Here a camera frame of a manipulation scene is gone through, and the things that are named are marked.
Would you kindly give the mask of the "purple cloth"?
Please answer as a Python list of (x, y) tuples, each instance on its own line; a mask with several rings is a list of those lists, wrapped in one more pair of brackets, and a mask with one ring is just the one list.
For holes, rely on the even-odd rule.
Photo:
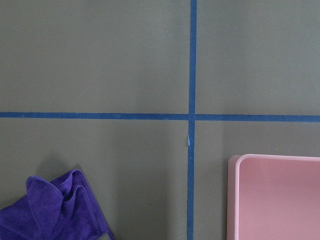
[(47, 181), (30, 176), (26, 195), (0, 211), (2, 240), (115, 239), (81, 170)]

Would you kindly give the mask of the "pink plastic bin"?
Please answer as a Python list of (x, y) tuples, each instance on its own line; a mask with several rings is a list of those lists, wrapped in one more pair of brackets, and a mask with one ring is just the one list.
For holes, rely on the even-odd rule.
[(319, 239), (319, 158), (234, 155), (227, 176), (227, 239)]

